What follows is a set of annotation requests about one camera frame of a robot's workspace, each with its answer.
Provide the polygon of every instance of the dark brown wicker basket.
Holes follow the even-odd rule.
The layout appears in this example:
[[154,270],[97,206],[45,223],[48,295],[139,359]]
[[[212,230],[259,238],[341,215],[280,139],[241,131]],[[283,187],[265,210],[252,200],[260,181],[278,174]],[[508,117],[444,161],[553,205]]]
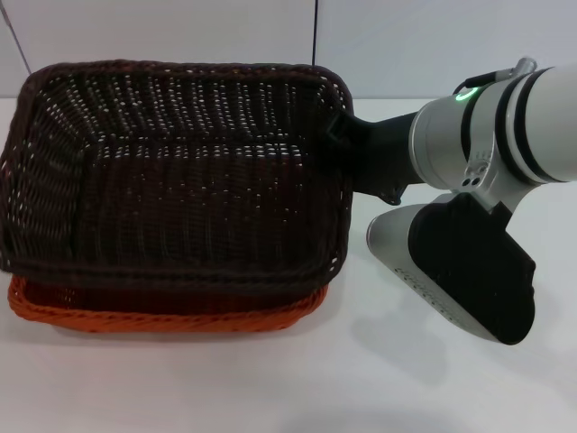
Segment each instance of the dark brown wicker basket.
[[0,161],[0,266],[86,288],[318,290],[346,256],[351,180],[313,161],[341,109],[319,67],[36,72]]

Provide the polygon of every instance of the orange wicker basket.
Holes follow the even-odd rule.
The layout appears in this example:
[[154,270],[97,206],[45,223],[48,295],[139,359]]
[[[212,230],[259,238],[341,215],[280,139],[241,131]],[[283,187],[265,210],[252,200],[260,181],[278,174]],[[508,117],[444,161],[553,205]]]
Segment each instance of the orange wicker basket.
[[85,332],[258,332],[294,325],[321,304],[327,289],[302,299],[176,293],[171,298],[153,291],[136,299],[124,290],[94,296],[92,290],[14,276],[8,301],[21,318]]

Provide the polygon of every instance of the wicker basket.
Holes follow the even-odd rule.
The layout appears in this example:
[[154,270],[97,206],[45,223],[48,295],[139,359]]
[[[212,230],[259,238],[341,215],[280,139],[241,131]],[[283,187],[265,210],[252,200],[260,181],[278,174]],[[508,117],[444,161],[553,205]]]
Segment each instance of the wicker basket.
[[299,300],[151,291],[135,298],[128,290],[71,289],[14,276],[8,301],[21,318],[85,332],[260,332],[295,324],[326,290]]
[[351,180],[314,161],[342,109],[319,67],[36,72],[0,161],[0,267],[103,293],[312,296],[346,256]]

